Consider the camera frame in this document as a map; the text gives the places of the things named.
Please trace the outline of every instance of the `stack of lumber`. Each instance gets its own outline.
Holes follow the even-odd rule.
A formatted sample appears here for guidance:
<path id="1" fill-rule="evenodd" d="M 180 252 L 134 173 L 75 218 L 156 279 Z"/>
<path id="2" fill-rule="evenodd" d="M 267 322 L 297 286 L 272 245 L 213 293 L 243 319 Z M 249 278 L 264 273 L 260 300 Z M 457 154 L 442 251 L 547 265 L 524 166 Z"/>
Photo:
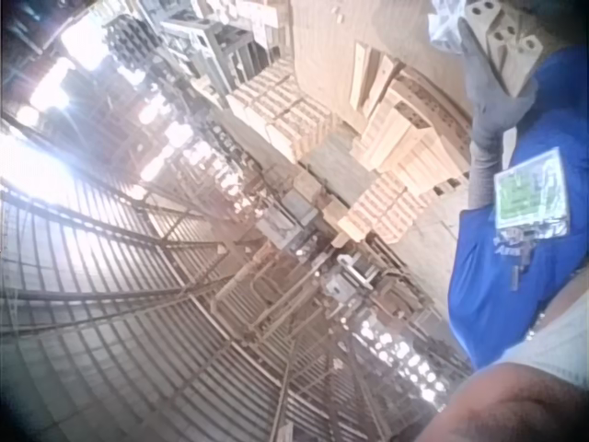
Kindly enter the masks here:
<path id="1" fill-rule="evenodd" d="M 232 112 L 295 164 L 321 143 L 337 117 L 305 96 L 293 62 L 280 60 L 227 96 Z"/>
<path id="2" fill-rule="evenodd" d="M 293 186 L 303 198 L 313 205 L 323 190 L 321 183 L 304 169 L 294 178 Z"/>
<path id="3" fill-rule="evenodd" d="M 524 35 L 521 17 L 512 17 L 498 0 L 468 5 L 466 19 L 489 57 L 503 87 L 517 97 L 540 61 L 544 47 L 536 35 Z"/>
<path id="4" fill-rule="evenodd" d="M 257 44 L 267 50 L 273 47 L 285 48 L 289 26 L 286 0 L 237 0 L 236 7 L 237 14 L 251 22 L 251 31 Z"/>
<path id="5" fill-rule="evenodd" d="M 360 242 L 370 231 L 387 244 L 397 242 L 431 203 L 414 196 L 394 173 L 383 173 L 338 222 L 340 231 Z"/>
<path id="6" fill-rule="evenodd" d="M 351 151 L 366 169 L 392 172 L 414 195 L 468 171 L 468 120 L 415 69 L 383 55 L 371 87 L 353 87 L 352 100 L 369 117 Z"/>

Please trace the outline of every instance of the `light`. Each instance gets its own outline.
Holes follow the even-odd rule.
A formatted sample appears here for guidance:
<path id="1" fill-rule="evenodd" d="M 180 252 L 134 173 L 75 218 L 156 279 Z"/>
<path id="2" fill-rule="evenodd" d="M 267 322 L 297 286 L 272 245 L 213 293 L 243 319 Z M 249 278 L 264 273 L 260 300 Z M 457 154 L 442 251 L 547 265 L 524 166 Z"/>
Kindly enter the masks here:
<path id="1" fill-rule="evenodd" d="M 236 173 L 227 173 L 221 181 L 221 187 L 226 189 L 227 187 L 236 186 L 239 184 L 239 175 Z"/>
<path id="2" fill-rule="evenodd" d="M 165 160 L 162 157 L 155 157 L 147 166 L 141 171 L 141 179 L 143 181 L 151 181 L 157 176 L 159 171 L 164 167 Z"/>
<path id="3" fill-rule="evenodd" d="M 407 363 L 408 366 L 417 366 L 420 363 L 420 356 L 419 355 L 415 355 L 414 357 L 412 357 L 409 362 Z"/>
<path id="4" fill-rule="evenodd" d="M 160 113 L 165 102 L 166 102 L 166 99 L 164 98 L 164 96 L 162 94 L 157 94 L 155 97 L 153 97 L 149 101 L 149 103 L 147 103 L 145 105 L 145 107 L 143 109 L 141 109 L 141 112 L 139 112 L 139 121 L 142 124 L 147 125 L 150 122 L 152 122 L 153 120 L 155 120 L 157 114 Z"/>
<path id="5" fill-rule="evenodd" d="M 39 122 L 39 111 L 30 106 L 23 106 L 17 112 L 17 120 L 25 126 L 36 126 Z"/>
<path id="6" fill-rule="evenodd" d="M 167 127 L 165 134 L 174 147 L 182 147 L 192 138 L 194 132 L 188 124 L 173 122 Z"/>
<path id="7" fill-rule="evenodd" d="M 63 163 L 12 135 L 0 134 L 0 146 L 0 177 L 33 198 L 67 205 L 74 184 Z"/>
<path id="8" fill-rule="evenodd" d="M 153 120 L 155 120 L 156 116 L 157 109 L 153 106 L 147 105 L 143 109 L 141 109 L 141 112 L 139 112 L 139 121 L 141 122 L 141 124 L 147 125 Z"/>
<path id="9" fill-rule="evenodd" d="M 49 108 L 63 109 L 69 102 L 70 99 L 65 91 L 57 85 L 39 83 L 30 96 L 30 104 L 41 112 Z"/>
<path id="10" fill-rule="evenodd" d="M 168 159 L 170 158 L 172 155 L 174 155 L 174 152 L 176 151 L 176 149 L 174 147 L 172 147 L 171 145 L 166 145 L 164 146 L 164 148 L 162 149 L 162 153 L 159 154 L 162 158 L 164 159 Z"/>
<path id="11" fill-rule="evenodd" d="M 59 58 L 49 70 L 47 74 L 41 79 L 37 87 L 30 96 L 30 104 L 39 111 L 44 112 L 47 109 L 54 107 L 57 109 L 65 108 L 70 99 L 61 88 L 67 72 L 74 69 L 74 65 L 66 58 Z"/>
<path id="12" fill-rule="evenodd" d="M 134 200 L 138 200 L 138 201 L 143 200 L 146 193 L 147 193 L 147 191 L 145 190 L 145 188 L 141 187 L 138 184 L 134 184 L 132 186 L 131 190 L 127 192 L 127 194 L 131 198 L 133 198 Z"/>
<path id="13" fill-rule="evenodd" d="M 388 343 L 393 342 L 393 337 L 390 335 L 390 333 L 382 334 L 379 339 L 380 339 L 380 343 L 383 345 L 387 345 Z"/>
<path id="14" fill-rule="evenodd" d="M 427 362 L 424 362 L 423 364 L 421 364 L 419 366 L 419 368 L 417 369 L 417 371 L 420 372 L 420 375 L 424 375 L 425 373 L 427 373 L 428 371 L 430 371 L 430 365 Z"/>
<path id="15" fill-rule="evenodd" d="M 430 389 L 422 390 L 422 397 L 428 402 L 433 402 L 435 401 L 435 391 Z"/>
<path id="16" fill-rule="evenodd" d="M 360 334 L 362 334 L 362 336 L 363 336 L 364 338 L 367 338 L 367 339 L 369 339 L 370 341 L 372 341 L 372 340 L 375 338 L 375 334 L 374 334 L 374 333 L 372 333 L 372 330 L 370 330 L 370 329 L 362 329 L 362 330 L 360 331 Z"/>
<path id="17" fill-rule="evenodd" d="M 109 55 L 109 47 L 102 41 L 103 33 L 100 25 L 86 14 L 62 33 L 62 43 L 86 70 L 93 71 Z"/>
<path id="18" fill-rule="evenodd" d="M 125 66 L 119 66 L 117 67 L 117 72 L 131 83 L 132 86 L 139 86 L 145 80 L 145 72 L 141 69 L 131 71 Z"/>
<path id="19" fill-rule="evenodd" d="M 407 343 L 405 343 L 405 342 L 401 342 L 401 343 L 398 345 L 398 350 L 397 350 L 397 357 L 398 357 L 399 359 L 403 359 L 403 358 L 404 358 L 406 355 L 408 355 L 408 354 L 409 354 L 409 351 L 410 351 L 410 348 L 409 348 L 409 346 L 407 345 Z"/>

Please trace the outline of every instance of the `gray glove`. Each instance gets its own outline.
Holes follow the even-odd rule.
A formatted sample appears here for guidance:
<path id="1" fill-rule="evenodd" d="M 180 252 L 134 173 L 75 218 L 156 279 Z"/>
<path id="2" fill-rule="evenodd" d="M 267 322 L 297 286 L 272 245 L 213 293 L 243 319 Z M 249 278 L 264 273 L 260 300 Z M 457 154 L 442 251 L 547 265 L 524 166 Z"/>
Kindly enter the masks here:
<path id="1" fill-rule="evenodd" d="M 493 73 L 467 21 L 458 20 L 467 78 L 467 96 L 472 102 L 472 141 L 481 149 L 501 146 L 502 135 L 515 127 L 536 100 L 537 82 L 530 79 L 517 98 L 510 97 Z"/>

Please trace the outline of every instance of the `wooden plank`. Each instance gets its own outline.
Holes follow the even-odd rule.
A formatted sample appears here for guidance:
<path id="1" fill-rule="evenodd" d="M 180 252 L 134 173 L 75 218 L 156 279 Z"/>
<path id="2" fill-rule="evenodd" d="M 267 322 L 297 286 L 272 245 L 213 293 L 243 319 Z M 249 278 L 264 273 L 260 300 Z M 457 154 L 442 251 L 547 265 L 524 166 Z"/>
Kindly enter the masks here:
<path id="1" fill-rule="evenodd" d="M 268 130 L 266 129 L 268 120 L 264 118 L 263 115 L 260 115 L 260 112 L 255 110 L 253 107 L 246 108 L 246 117 L 248 118 L 248 126 L 260 134 L 264 140 L 270 142 Z"/>
<path id="2" fill-rule="evenodd" d="M 358 222 L 357 218 L 346 215 L 338 222 L 338 227 L 345 232 L 354 242 L 361 242 L 370 232 L 370 226 Z"/>
<path id="3" fill-rule="evenodd" d="M 375 79 L 378 57 L 378 51 L 359 41 L 356 42 L 350 104 L 357 111 L 364 103 L 368 88 Z"/>
<path id="4" fill-rule="evenodd" d="M 405 65 L 401 73 L 410 80 L 417 83 L 434 99 L 442 108 L 444 108 L 456 120 L 458 125 L 466 132 L 470 131 L 470 119 L 458 108 L 458 106 L 440 91 L 424 74 L 411 66 Z"/>
<path id="5" fill-rule="evenodd" d="M 434 171 L 433 168 L 428 167 L 422 159 L 422 150 L 425 150 L 424 145 L 418 145 L 412 152 L 409 152 L 401 162 L 398 164 L 403 168 L 410 177 L 410 180 L 406 179 L 405 175 L 399 174 L 403 183 L 407 186 L 409 191 L 414 195 L 420 195 L 423 192 L 428 191 L 434 186 L 436 181 L 435 174 L 438 172 Z"/>
<path id="6" fill-rule="evenodd" d="M 362 107 L 362 113 L 366 118 L 369 118 L 370 115 L 372 115 L 376 104 L 378 104 L 378 101 L 380 101 L 380 99 L 385 95 L 385 91 L 387 90 L 388 84 L 390 83 L 395 70 L 398 70 L 399 68 L 399 59 L 393 60 L 388 55 L 383 54 L 380 65 L 378 66 L 375 82 L 372 87 L 370 87 L 368 98 Z"/>
<path id="7" fill-rule="evenodd" d="M 411 126 L 377 170 L 381 173 L 394 170 L 400 160 L 415 148 L 429 132 L 433 133 L 433 129 L 418 129 L 415 126 Z"/>
<path id="8" fill-rule="evenodd" d="M 458 125 L 453 116 L 439 103 L 422 94 L 420 86 L 404 76 L 399 76 L 390 84 L 389 90 L 409 104 L 438 135 L 447 140 L 447 148 L 454 148 L 463 158 L 470 159 L 468 133 Z"/>
<path id="9" fill-rule="evenodd" d="M 338 236 L 331 241 L 331 246 L 334 249 L 341 249 L 348 243 L 349 240 L 350 237 L 346 233 L 340 232 L 338 233 Z"/>
<path id="10" fill-rule="evenodd" d="M 411 122 L 397 109 L 392 108 L 388 113 L 380 134 L 364 153 L 363 165 L 368 170 L 378 168 L 387 159 L 403 135 L 410 129 Z"/>
<path id="11" fill-rule="evenodd" d="M 306 170 L 294 178 L 294 188 L 310 203 L 314 204 L 321 193 L 321 183 Z"/>

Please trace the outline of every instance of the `wooden board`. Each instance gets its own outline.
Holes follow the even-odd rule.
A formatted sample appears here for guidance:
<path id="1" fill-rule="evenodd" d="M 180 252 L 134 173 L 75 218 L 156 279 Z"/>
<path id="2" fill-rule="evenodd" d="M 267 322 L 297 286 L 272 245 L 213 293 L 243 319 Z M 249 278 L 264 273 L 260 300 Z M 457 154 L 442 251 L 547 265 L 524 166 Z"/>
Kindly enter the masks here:
<path id="1" fill-rule="evenodd" d="M 356 42 L 350 92 L 350 104 L 356 110 L 359 110 L 366 100 L 369 87 L 375 81 L 379 55 L 378 51 L 370 46 Z"/>
<path id="2" fill-rule="evenodd" d="M 432 128 L 418 129 L 415 126 L 411 126 L 377 170 L 381 173 L 394 170 L 394 167 L 400 162 L 400 160 L 415 148 L 421 139 L 429 133 L 433 133 L 433 136 L 437 136 Z"/>
<path id="3" fill-rule="evenodd" d="M 338 228 L 338 223 L 348 214 L 348 208 L 340 200 L 331 196 L 331 202 L 323 209 L 323 218 L 332 227 Z"/>
<path id="4" fill-rule="evenodd" d="M 385 53 L 383 54 L 380 65 L 378 66 L 375 82 L 370 87 L 368 98 L 362 106 L 362 113 L 366 118 L 372 115 L 378 101 L 385 95 L 390 79 L 393 77 L 395 68 L 399 68 L 399 64 L 400 61 L 398 59 L 393 60 Z"/>
<path id="5" fill-rule="evenodd" d="M 349 101 L 357 41 L 415 67 L 458 106 L 470 109 L 458 58 L 429 42 L 431 0 L 291 0 L 291 6 L 299 86 L 356 132 L 363 132 L 367 125 L 366 117 Z M 334 6 L 345 16 L 341 24 L 331 14 Z"/>
<path id="6" fill-rule="evenodd" d="M 374 170 L 382 165 L 388 155 L 401 141 L 405 133 L 412 127 L 396 108 L 392 108 L 371 145 L 364 152 L 363 164 L 368 170 Z"/>
<path id="7" fill-rule="evenodd" d="M 405 100 L 415 112 L 427 121 L 445 141 L 448 149 L 451 148 L 464 158 L 466 167 L 470 161 L 468 150 L 468 133 L 445 108 L 433 99 L 431 95 L 405 76 L 393 79 L 389 87 L 400 99 Z"/>
<path id="8" fill-rule="evenodd" d="M 314 204 L 321 193 L 321 183 L 306 170 L 301 171 L 294 179 L 294 188 L 311 204 Z"/>

